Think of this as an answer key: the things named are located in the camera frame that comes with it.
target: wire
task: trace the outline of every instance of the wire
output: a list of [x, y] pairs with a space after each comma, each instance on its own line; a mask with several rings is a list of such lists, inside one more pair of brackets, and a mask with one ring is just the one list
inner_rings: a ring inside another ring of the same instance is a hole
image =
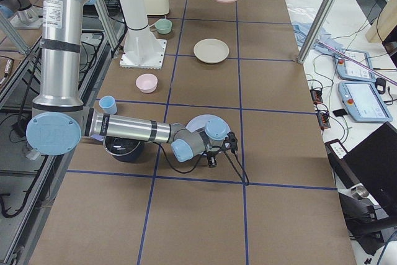
[[24, 110], [26, 98], [27, 98], [27, 95], [28, 95], [28, 93], [29, 93], [30, 86], [32, 85], [33, 77], [34, 77], [34, 74], [35, 74], [35, 71], [36, 71], [36, 68], [37, 68], [37, 64], [38, 64], [38, 61], [39, 61], [41, 55], [42, 55], [42, 49], [39, 48], [39, 50], [38, 50], [38, 52], [37, 52], [36, 60], [35, 60], [35, 62], [34, 62], [34, 64], [33, 64], [32, 73], [30, 74], [29, 82], [28, 82], [28, 84], [27, 84], [27, 86], [26, 86], [26, 90], [25, 90], [24, 97], [23, 97], [23, 99], [22, 99], [22, 102], [20, 103], [19, 112], [18, 112], [18, 121], [17, 121], [17, 123], [18, 123], [19, 129], [20, 129], [21, 132], [24, 131], [24, 129], [22, 128], [22, 124], [21, 124], [21, 122], [20, 122], [20, 121], [21, 121], [21, 118], [22, 118], [22, 112], [23, 112], [23, 110]]
[[324, 78], [326, 78], [326, 79], [330, 80], [331, 82], [333, 82], [333, 79], [331, 79], [331, 78], [329, 78], [329, 77], [327, 77], [327, 76], [325, 76], [325, 75], [323, 75], [323, 74], [320, 74], [320, 73], [319, 73], [319, 72], [317, 72], [317, 70], [316, 70], [316, 60], [317, 60], [319, 57], [323, 56], [323, 55], [325, 55], [325, 56], [330, 56], [330, 57], [334, 58], [334, 56], [333, 56], [333, 55], [330, 55], [330, 54], [325, 54], [325, 53], [323, 53], [323, 54], [320, 54], [320, 55], [318, 55], [317, 57], [315, 57], [315, 58], [313, 59], [313, 68], [314, 68], [314, 73], [316, 73], [317, 75], [319, 75], [319, 76], [321, 76], [321, 77], [324, 77]]
[[42, 163], [41, 167], [38, 169], [38, 171], [36, 172], [36, 175], [35, 175], [35, 177], [34, 177], [32, 183], [31, 183], [31, 185], [30, 185], [29, 188], [25, 191], [25, 197], [24, 197], [24, 200], [23, 200], [23, 202], [22, 202], [22, 205], [21, 205], [18, 209], [15, 209], [15, 212], [14, 212], [14, 213], [8, 213], [8, 210], [10, 210], [10, 208], [7, 208], [7, 209], [6, 209], [6, 205], [5, 205], [4, 199], [3, 199], [3, 197], [8, 197], [8, 196], [10, 196], [11, 194], [10, 194], [10, 193], [3, 193], [3, 194], [0, 194], [0, 207], [1, 207], [1, 214], [2, 214], [3, 217], [5, 217], [5, 218], [13, 218], [13, 217], [18, 216], [18, 214], [20, 214], [20, 213], [23, 211], [23, 209], [24, 209], [25, 206], [26, 206], [27, 199], [29, 198], [29, 195], [30, 195], [30, 193], [32, 192], [32, 189], [34, 188], [34, 186], [35, 186], [35, 184], [36, 184], [36, 182], [37, 182], [38, 177], [40, 176], [41, 172], [43, 171], [43, 168], [44, 168], [44, 166], [45, 166], [45, 164], [46, 164], [46, 162], [47, 162], [47, 159], [48, 159], [48, 155], [46, 155], [46, 156], [44, 157], [43, 163]]
[[343, 117], [343, 115], [342, 115], [342, 119], [343, 119], [344, 123], [346, 124], [346, 137], [345, 137], [345, 140], [341, 140], [341, 143], [343, 144], [347, 141], [347, 138], [349, 137], [350, 128], [349, 128], [349, 125], [347, 124], [345, 117]]
[[345, 137], [345, 135], [346, 135], [346, 129], [345, 129], [345, 127], [344, 127], [343, 124], [341, 124], [340, 121], [338, 121], [338, 119], [336, 119], [335, 117], [333, 117], [333, 116], [330, 115], [329, 118], [335, 120], [335, 121], [342, 127], [342, 129], [343, 129], [343, 135], [342, 135], [342, 138], [340, 138], [340, 141], [341, 141], [341, 143], [342, 143], [342, 140], [344, 139], [344, 137]]
[[397, 101], [397, 98], [393, 99], [393, 96], [391, 96], [390, 94], [390, 86], [387, 87], [387, 92], [391, 98], [391, 101], [385, 101], [384, 103], [386, 104], [386, 106], [391, 106], [395, 103], [395, 101]]
[[385, 253], [385, 251], [386, 251], [387, 246], [389, 245], [389, 243], [392, 241], [392, 239], [393, 239], [394, 236], [396, 236], [396, 235], [397, 235], [397, 231], [395, 231], [393, 234], [391, 234], [391, 236], [389, 237], [389, 239], [387, 239], [386, 244], [385, 244], [385, 246], [383, 247], [382, 252], [380, 253], [380, 256], [379, 256], [377, 265], [380, 264], [380, 261], [382, 260], [382, 257], [383, 257], [383, 255], [384, 255], [384, 253]]
[[234, 171], [236, 172], [236, 174], [237, 174], [238, 177], [240, 178], [242, 184], [244, 184], [245, 186], [248, 186], [248, 185], [249, 185], [249, 178], [248, 178], [247, 172], [246, 172], [246, 170], [244, 169], [244, 167], [242, 166], [242, 164], [240, 163], [240, 160], [238, 159], [237, 154], [236, 154], [236, 153], [233, 153], [233, 154], [234, 154], [234, 157], [236, 158], [236, 161], [237, 161], [239, 167], [240, 167], [241, 170], [242, 170], [242, 174], [240, 174], [240, 172], [237, 170], [236, 166], [234, 165], [233, 161], [231, 160], [231, 158], [230, 158], [229, 155], [227, 154], [226, 151], [227, 151], [228, 149], [225, 150], [223, 147], [220, 147], [220, 146], [212, 146], [212, 148], [219, 148], [219, 151], [222, 151], [222, 152], [225, 154], [225, 156], [226, 156], [226, 158], [228, 159], [230, 165], [233, 167]]
[[11, 59], [12, 61], [15, 61], [15, 59], [13, 59], [13, 58], [11, 58], [11, 57], [8, 57], [8, 56], [0, 55], [0, 57], [7, 58], [7, 59]]
[[167, 161], [169, 167], [170, 167], [171, 169], [173, 169], [175, 172], [179, 173], [179, 174], [189, 174], [189, 173], [193, 172], [194, 169], [197, 167], [199, 161], [201, 160], [201, 157], [203, 157], [203, 155], [204, 155], [204, 152], [203, 152], [203, 153], [199, 156], [198, 160], [196, 161], [196, 163], [194, 164], [194, 166], [193, 166], [192, 169], [190, 169], [190, 170], [188, 170], [188, 171], [181, 171], [181, 170], [178, 170], [177, 168], [175, 168], [175, 167], [171, 164], [171, 162], [170, 162], [169, 159], [168, 159], [168, 156], [167, 156], [166, 151], [164, 150], [163, 146], [162, 146], [160, 143], [153, 142], [153, 144], [156, 144], [156, 145], [158, 145], [158, 146], [160, 147], [161, 151], [162, 151], [163, 154], [164, 154], [164, 157], [166, 158], [166, 161]]
[[312, 83], [312, 84], [311, 84], [311, 87], [310, 87], [311, 89], [320, 89], [320, 91], [322, 91], [323, 88], [324, 88], [322, 82], [320, 82], [320, 81], [318, 81], [318, 80], [316, 80], [316, 79], [309, 79], [309, 80], [307, 80], [307, 82], [317, 82], [317, 83], [319, 83], [320, 86], [321, 86], [321, 87], [313, 88], [313, 83]]

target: black cable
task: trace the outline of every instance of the black cable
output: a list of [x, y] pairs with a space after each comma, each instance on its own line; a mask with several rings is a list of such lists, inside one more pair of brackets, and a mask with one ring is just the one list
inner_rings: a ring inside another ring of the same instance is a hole
[[323, 86], [322, 82], [320, 82], [320, 81], [318, 81], [318, 80], [316, 80], [316, 79], [309, 79], [309, 80], [307, 80], [307, 82], [317, 82], [317, 83], [319, 83], [321, 87], [316, 87], [316, 88], [317, 88], [317, 89], [319, 88], [320, 91], [323, 91], [324, 86]]
[[38, 50], [38, 52], [37, 52], [36, 60], [35, 60], [35, 62], [34, 62], [34, 64], [33, 64], [32, 74], [30, 74], [29, 82], [28, 82], [28, 84], [27, 84], [27, 86], [26, 86], [26, 90], [25, 90], [24, 97], [23, 97], [23, 99], [22, 99], [22, 102], [20, 103], [19, 112], [18, 112], [18, 121], [17, 121], [17, 123], [18, 123], [18, 127], [19, 127], [19, 129], [20, 129], [21, 132], [24, 131], [24, 129], [22, 128], [22, 124], [21, 124], [21, 122], [20, 122], [20, 121], [21, 121], [21, 118], [22, 118], [22, 112], [23, 112], [23, 110], [24, 110], [24, 106], [25, 106], [25, 102], [26, 102], [27, 95], [28, 95], [29, 90], [30, 90], [30, 86], [32, 85], [32, 81], [33, 81], [33, 77], [34, 77], [34, 74], [35, 74], [35, 71], [36, 71], [36, 68], [37, 68], [38, 60], [40, 59], [41, 55], [42, 55], [42, 49], [39, 48], [39, 50]]
[[387, 92], [391, 98], [391, 101], [384, 101], [384, 103], [386, 104], [386, 106], [391, 106], [394, 104], [395, 101], [397, 101], [397, 98], [393, 99], [393, 96], [391, 96], [390, 94], [390, 86], [387, 87]]
[[241, 174], [239, 173], [239, 171], [237, 170], [237, 168], [236, 168], [236, 166], [234, 165], [233, 161], [231, 160], [231, 158], [230, 158], [229, 155], [227, 154], [227, 152], [226, 152], [227, 149], [224, 149], [223, 147], [220, 147], [220, 146], [212, 146], [212, 148], [218, 148], [219, 151], [222, 151], [222, 152], [225, 154], [225, 156], [226, 156], [226, 158], [228, 159], [230, 165], [233, 167], [234, 171], [236, 172], [236, 174], [237, 174], [238, 177], [240, 178], [242, 184], [244, 184], [245, 186], [248, 186], [248, 185], [249, 185], [249, 178], [248, 178], [247, 172], [246, 172], [246, 170], [244, 169], [244, 167], [242, 166], [242, 164], [240, 163], [237, 154], [236, 154], [236, 153], [233, 153], [233, 154], [234, 154], [234, 157], [236, 158], [236, 161], [237, 161], [239, 167], [240, 167], [241, 170], [242, 170], [243, 175], [241, 175]]
[[26, 142], [26, 138], [23, 139], [23, 140], [19, 140], [19, 141], [13, 141], [12, 138], [11, 138], [11, 134], [12, 134], [13, 131], [14, 131], [14, 130], [10, 130], [10, 132], [9, 132], [9, 134], [8, 134], [8, 140], [9, 140], [12, 144], [17, 144], [17, 143], [20, 143], [20, 142]]
[[25, 192], [25, 197], [24, 197], [24, 200], [23, 200], [23, 202], [22, 202], [22, 205], [21, 205], [18, 209], [15, 209], [15, 212], [14, 212], [14, 213], [8, 213], [8, 210], [10, 210], [10, 208], [7, 208], [7, 209], [6, 209], [6, 205], [5, 205], [4, 199], [3, 199], [3, 197], [8, 197], [8, 196], [10, 196], [11, 194], [10, 194], [10, 193], [0, 194], [0, 207], [1, 207], [1, 214], [2, 214], [3, 217], [5, 217], [5, 218], [13, 218], [13, 217], [18, 216], [18, 214], [20, 214], [20, 213], [23, 211], [23, 209], [24, 209], [25, 206], [26, 206], [26, 203], [27, 203], [27, 200], [28, 200], [28, 198], [29, 198], [29, 195], [30, 195], [30, 193], [32, 192], [32, 189], [34, 188], [34, 186], [35, 186], [35, 184], [36, 184], [36, 182], [37, 182], [38, 177], [40, 176], [41, 172], [43, 171], [44, 165], [45, 165], [45, 163], [47, 162], [47, 158], [48, 158], [48, 155], [46, 155], [46, 156], [44, 157], [44, 160], [43, 160], [43, 163], [42, 163], [41, 167], [40, 167], [40, 168], [38, 169], [38, 171], [36, 172], [36, 175], [35, 175], [35, 177], [34, 177], [32, 183], [31, 183], [31, 185], [29, 186], [29, 188], [28, 188], [27, 191]]
[[[22, 78], [22, 82], [24, 82], [24, 83], [26, 84], [26, 86], [29, 85], [28, 82], [27, 82], [24, 78]], [[30, 89], [31, 91], [33, 91], [34, 93], [36, 93], [37, 95], [40, 94], [38, 91], [34, 90], [32, 86], [29, 86], [29, 89]]]
[[171, 164], [171, 162], [170, 162], [169, 159], [168, 159], [168, 155], [167, 155], [166, 151], [164, 150], [163, 146], [162, 146], [160, 143], [153, 142], [153, 144], [156, 144], [156, 145], [158, 145], [158, 146], [160, 147], [161, 151], [162, 151], [163, 154], [164, 154], [164, 157], [166, 158], [166, 161], [167, 161], [169, 167], [170, 167], [171, 169], [173, 169], [175, 172], [179, 173], [179, 174], [189, 174], [189, 173], [193, 172], [194, 169], [197, 167], [199, 161], [201, 160], [201, 157], [203, 157], [203, 155], [204, 155], [204, 152], [203, 152], [203, 153], [199, 156], [198, 160], [195, 162], [195, 164], [194, 164], [194, 166], [193, 166], [192, 169], [190, 169], [190, 170], [188, 170], [188, 171], [181, 171], [181, 170], [178, 170], [177, 168], [175, 168], [175, 167]]
[[396, 235], [397, 235], [397, 231], [395, 231], [393, 234], [391, 234], [391, 236], [389, 237], [389, 239], [387, 239], [387, 241], [386, 241], [386, 243], [385, 243], [385, 246], [383, 247], [382, 252], [380, 253], [380, 256], [379, 256], [377, 265], [380, 264], [380, 261], [382, 260], [382, 257], [383, 257], [383, 255], [384, 255], [384, 253], [385, 253], [385, 251], [386, 251], [387, 246], [389, 245], [389, 243], [392, 241], [392, 239], [393, 239]]
[[13, 59], [13, 58], [11, 58], [11, 57], [8, 57], [8, 56], [0, 55], [0, 57], [7, 58], [7, 59], [11, 59], [12, 61], [15, 61], [15, 59]]
[[12, 116], [16, 116], [16, 115], [18, 115], [18, 114], [15, 113], [15, 114], [8, 115], [6, 118], [4, 118], [4, 119], [0, 122], [0, 126], [1, 126], [8, 118], [10, 118], [10, 117], [12, 117]]

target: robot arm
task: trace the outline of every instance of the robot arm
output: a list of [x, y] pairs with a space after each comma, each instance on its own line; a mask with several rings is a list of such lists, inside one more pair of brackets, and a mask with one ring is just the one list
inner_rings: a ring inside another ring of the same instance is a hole
[[30, 145], [44, 154], [62, 155], [72, 150], [82, 135], [108, 135], [170, 143], [181, 162], [222, 146], [228, 130], [219, 119], [189, 132], [180, 124], [102, 114], [83, 107], [78, 97], [78, 73], [86, 1], [43, 0], [42, 83], [27, 126]]
[[20, 21], [24, 24], [38, 20], [38, 14], [29, 0], [0, 0], [0, 12], [7, 19], [17, 13]]

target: blue tape grid line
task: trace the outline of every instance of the blue tape grid line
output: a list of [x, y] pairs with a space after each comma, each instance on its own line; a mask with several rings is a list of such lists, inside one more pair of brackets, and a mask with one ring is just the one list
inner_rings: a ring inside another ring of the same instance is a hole
[[[179, 32], [179, 38], [178, 38], [178, 45], [177, 45], [177, 49], [176, 49], [176, 54], [178, 54], [178, 52], [179, 52], [179, 47], [180, 47], [180, 45], [181, 45], [181, 38], [182, 38], [182, 31], [183, 31], [183, 28], [184, 28], [184, 18], [185, 18], [185, 15], [186, 15], [187, 1], [188, 1], [188, 0], [185, 0], [185, 8], [184, 8], [184, 14], [183, 14], [183, 17], [182, 17], [181, 31]], [[178, 61], [178, 56], [176, 55], [175, 61], [174, 61], [174, 67], [173, 67], [173, 69], [172, 69], [171, 82], [170, 82], [170, 85], [169, 85], [168, 98], [167, 98], [167, 104], [166, 104], [166, 111], [165, 111], [165, 113], [164, 113], [164, 120], [163, 120], [163, 122], [165, 122], [166, 119], [167, 119], [167, 113], [168, 113], [168, 107], [169, 107], [169, 100], [170, 100], [170, 98], [171, 98], [172, 83], [173, 83], [173, 81], [174, 81], [174, 76], [175, 76], [175, 70], [176, 70], [177, 61]], [[137, 262], [136, 262], [136, 265], [140, 265], [140, 263], [141, 263], [143, 245], [144, 245], [144, 242], [145, 242], [145, 235], [146, 235], [146, 227], [147, 227], [148, 218], [149, 218], [151, 200], [152, 200], [152, 197], [153, 197], [154, 182], [155, 182], [155, 180], [156, 180], [156, 173], [157, 173], [157, 168], [158, 168], [158, 164], [159, 164], [159, 157], [160, 157], [160, 148], [159, 148], [159, 150], [158, 150], [158, 152], [157, 152], [156, 166], [154, 167], [154, 175], [153, 175], [153, 179], [152, 179], [152, 184], [151, 184], [151, 189], [150, 189], [150, 194], [149, 194], [149, 202], [148, 202], [148, 207], [147, 207], [147, 210], [146, 210], [145, 224], [144, 224], [144, 226], [143, 226], [143, 232], [142, 232], [142, 238], [141, 238], [141, 245], [140, 245], [139, 254], [138, 254], [138, 260], [137, 260]]]
[[[170, 17], [170, 20], [182, 20], [181, 18]], [[185, 21], [205, 21], [205, 22], [229, 22], [236, 23], [236, 20], [217, 20], [217, 19], [190, 19], [186, 18]], [[272, 25], [291, 25], [291, 22], [269, 22], [269, 21], [238, 21], [240, 23], [248, 24], [272, 24]]]
[[[192, 177], [176, 177], [176, 176], [163, 176], [163, 175], [147, 175], [147, 174], [133, 174], [133, 173], [116, 173], [116, 172], [103, 172], [103, 171], [88, 171], [69, 169], [67, 173], [78, 174], [91, 174], [91, 175], [106, 175], [106, 176], [123, 176], [123, 177], [137, 177], [137, 178], [156, 178], [163, 180], [177, 180], [177, 181], [193, 181], [193, 182], [211, 182], [220, 184], [241, 184], [241, 181], [229, 181], [219, 179], [205, 179], [205, 178], [192, 178]], [[261, 187], [280, 187], [284, 189], [315, 189], [317, 191], [337, 191], [335, 187], [326, 186], [301, 186], [298, 184], [279, 184], [279, 183], [264, 183], [264, 182], [251, 182], [250, 186]]]
[[[244, 125], [243, 125], [243, 95], [241, 92], [241, 67], [240, 67], [240, 44], [239, 44], [239, 22], [238, 22], [238, 5], [235, 4], [236, 9], [236, 37], [237, 37], [237, 66], [238, 66], [238, 96], [239, 96], [239, 111], [240, 111], [240, 137], [241, 137], [241, 165], [245, 169], [245, 155], [244, 155]], [[243, 184], [243, 218], [244, 218], [244, 245], [246, 251], [246, 265], [249, 265], [249, 247], [248, 247], [248, 216], [247, 216], [247, 194], [246, 186]]]

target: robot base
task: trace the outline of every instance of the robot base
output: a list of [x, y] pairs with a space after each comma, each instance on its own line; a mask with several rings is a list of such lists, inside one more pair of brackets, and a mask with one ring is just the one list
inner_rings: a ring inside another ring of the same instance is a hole
[[139, 61], [136, 51], [124, 52], [122, 59], [120, 60], [120, 66], [122, 68], [154, 68], [160, 69], [163, 65], [164, 55], [167, 47], [167, 40], [157, 40], [160, 44], [162, 51], [153, 53], [145, 61], [138, 63]]

